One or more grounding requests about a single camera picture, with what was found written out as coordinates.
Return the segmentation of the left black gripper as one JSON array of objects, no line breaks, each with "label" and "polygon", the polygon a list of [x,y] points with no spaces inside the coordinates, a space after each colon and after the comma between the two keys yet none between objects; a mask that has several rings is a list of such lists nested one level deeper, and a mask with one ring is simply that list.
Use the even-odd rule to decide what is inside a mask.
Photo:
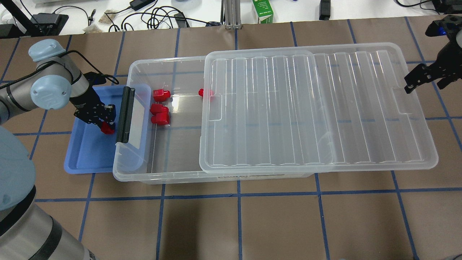
[{"label": "left black gripper", "polygon": [[101,131],[109,130],[109,125],[114,125],[117,115],[114,104],[104,104],[98,95],[79,96],[74,98],[74,116],[79,120],[97,125]]}]

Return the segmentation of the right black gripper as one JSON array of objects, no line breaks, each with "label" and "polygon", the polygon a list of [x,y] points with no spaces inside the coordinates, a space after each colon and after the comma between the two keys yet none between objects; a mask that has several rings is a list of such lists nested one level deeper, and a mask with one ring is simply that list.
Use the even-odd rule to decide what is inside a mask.
[{"label": "right black gripper", "polygon": [[405,77],[404,90],[411,94],[417,87],[435,80],[437,87],[442,90],[449,84],[461,79],[461,34],[455,35],[439,51],[437,59],[430,66],[418,64]]}]

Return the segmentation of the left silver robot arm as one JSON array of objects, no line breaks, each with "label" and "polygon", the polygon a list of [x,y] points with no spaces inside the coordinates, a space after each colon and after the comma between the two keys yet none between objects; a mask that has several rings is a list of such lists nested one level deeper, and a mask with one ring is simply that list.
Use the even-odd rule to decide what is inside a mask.
[{"label": "left silver robot arm", "polygon": [[[97,125],[105,134],[114,133],[116,107],[101,102],[93,88],[110,75],[97,69],[82,73],[53,39],[35,43],[28,54],[36,63],[35,71],[1,86],[2,124],[36,108],[59,110],[72,103],[76,118]],[[96,260],[91,250],[36,204],[36,168],[25,146],[4,127],[0,141],[1,259]]]}]

